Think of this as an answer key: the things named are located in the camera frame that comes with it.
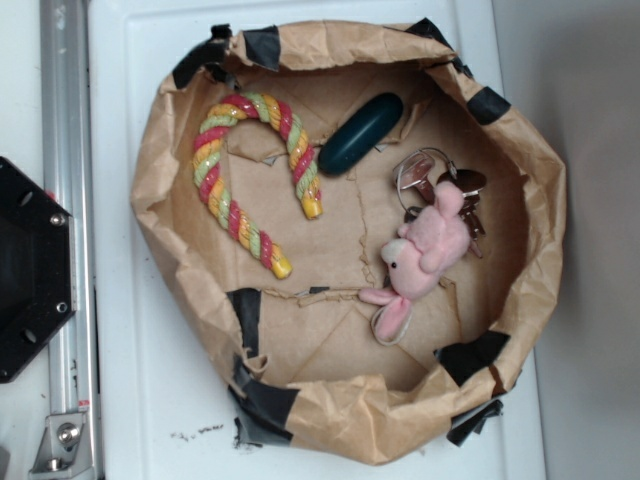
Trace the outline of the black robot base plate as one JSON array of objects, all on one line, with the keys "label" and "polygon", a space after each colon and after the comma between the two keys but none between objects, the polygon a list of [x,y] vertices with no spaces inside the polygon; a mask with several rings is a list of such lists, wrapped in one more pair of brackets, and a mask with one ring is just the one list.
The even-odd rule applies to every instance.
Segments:
[{"label": "black robot base plate", "polygon": [[71,217],[1,159],[1,382],[14,381],[74,313]]}]

